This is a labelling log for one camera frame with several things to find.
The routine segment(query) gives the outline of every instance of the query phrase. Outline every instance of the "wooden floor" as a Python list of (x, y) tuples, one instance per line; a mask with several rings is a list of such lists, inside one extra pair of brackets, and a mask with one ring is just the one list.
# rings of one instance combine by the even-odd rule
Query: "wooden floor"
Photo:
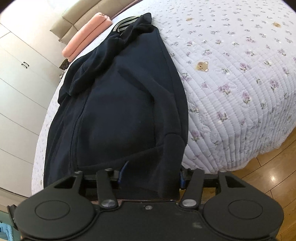
[[(233, 173), (283, 207), (284, 222), (277, 239), (296, 241), (296, 128), (279, 149), (257, 156)], [(202, 202), (214, 196), (214, 191), (204, 188)]]

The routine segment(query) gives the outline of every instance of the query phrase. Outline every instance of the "pink folded towel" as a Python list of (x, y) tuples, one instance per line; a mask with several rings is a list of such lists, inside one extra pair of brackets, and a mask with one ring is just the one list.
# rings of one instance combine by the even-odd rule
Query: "pink folded towel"
[(100, 12), (96, 13), (69, 41), (62, 54), (68, 61), (73, 61), (96, 37), (112, 25), (110, 18)]
[(72, 62), (80, 53), (82, 50), (84, 50), (96, 37), (98, 37), (102, 32), (104, 32), (108, 27), (112, 25), (112, 21), (109, 19), (105, 20), (103, 23), (101, 23), (99, 26), (95, 28), (94, 31), (92, 31), (83, 41), (82, 43), (77, 47), (77, 49), (74, 51), (73, 54), (71, 54), (70, 57), (68, 57), (68, 61)]

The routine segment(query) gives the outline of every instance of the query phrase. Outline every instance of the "floral bedspread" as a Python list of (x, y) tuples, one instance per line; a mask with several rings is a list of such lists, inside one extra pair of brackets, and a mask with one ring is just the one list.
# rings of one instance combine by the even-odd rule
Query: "floral bedspread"
[[(187, 95), (183, 165), (206, 173), (236, 170), (279, 147), (296, 120), (296, 13), (281, 0), (143, 0), (113, 22), (146, 12)], [(111, 28), (78, 57), (98, 46)], [(47, 133), (62, 82), (39, 136), (33, 193), (43, 188)]]

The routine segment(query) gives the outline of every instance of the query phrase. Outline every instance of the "purple flower print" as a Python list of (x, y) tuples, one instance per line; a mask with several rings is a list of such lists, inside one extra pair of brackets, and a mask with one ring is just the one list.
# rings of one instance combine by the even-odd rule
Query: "purple flower print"
[(225, 84), (223, 86), (218, 87), (218, 89), (222, 92), (225, 93), (227, 96), (230, 94), (231, 90), (229, 89), (230, 86), (229, 84)]
[(224, 114), (222, 114), (220, 111), (217, 112), (217, 117), (223, 122), (225, 120), (228, 120), (227, 118), (227, 114), (224, 112)]
[(253, 51), (251, 51), (251, 50), (247, 50), (245, 53), (248, 54), (248, 55), (251, 55), (251, 56), (254, 56), (254, 55), (255, 55), (255, 54), (253, 53)]
[(182, 73), (181, 75), (182, 75), (183, 79), (187, 82), (192, 79), (188, 76), (188, 73)]
[(240, 63), (240, 69), (246, 72), (248, 69), (252, 69), (248, 64)]
[(198, 131), (191, 131), (190, 133), (192, 135), (192, 138), (191, 139), (193, 141), (197, 141), (197, 140), (200, 139), (200, 133)]
[(256, 42), (251, 37), (246, 37), (246, 41), (250, 42), (250, 43), (255, 43)]
[(270, 60), (265, 60), (264, 64), (266, 64), (268, 67), (272, 65), (272, 62)]
[(208, 88), (206, 82), (203, 82), (203, 83), (202, 83), (202, 88)]
[(278, 87), (279, 87), (279, 83), (278, 82), (276, 82), (275, 80), (271, 80), (270, 81), (270, 88), (272, 89), (273, 92)]
[(245, 104), (248, 104), (248, 103), (251, 101), (251, 97), (250, 97), (249, 93), (246, 92), (246, 91), (244, 91), (244, 92), (242, 93), (242, 98), (243, 98), (242, 101), (243, 101)]
[(290, 40), (290, 39), (288, 39), (288, 38), (285, 38), (285, 39), (286, 39), (286, 41), (287, 41), (288, 43), (293, 43), (292, 40)]
[(203, 56), (205, 56), (205, 55), (210, 55), (210, 54), (212, 54), (212, 52), (211, 52), (209, 49), (205, 50), (205, 51), (202, 53)]
[(289, 70), (286, 69), (285, 67), (283, 67), (283, 72), (286, 74), (286, 76), (288, 76), (290, 73), (289, 73)]
[(286, 52), (285, 52), (285, 50), (283, 50), (283, 49), (279, 49), (278, 52), (279, 52), (281, 55), (286, 56)]

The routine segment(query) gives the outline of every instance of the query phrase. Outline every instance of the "white wall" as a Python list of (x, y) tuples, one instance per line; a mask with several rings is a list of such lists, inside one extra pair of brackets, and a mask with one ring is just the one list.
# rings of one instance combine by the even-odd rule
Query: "white wall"
[(65, 44), (49, 31), (58, 17), (46, 0), (15, 0), (0, 15), (0, 23), (59, 67)]

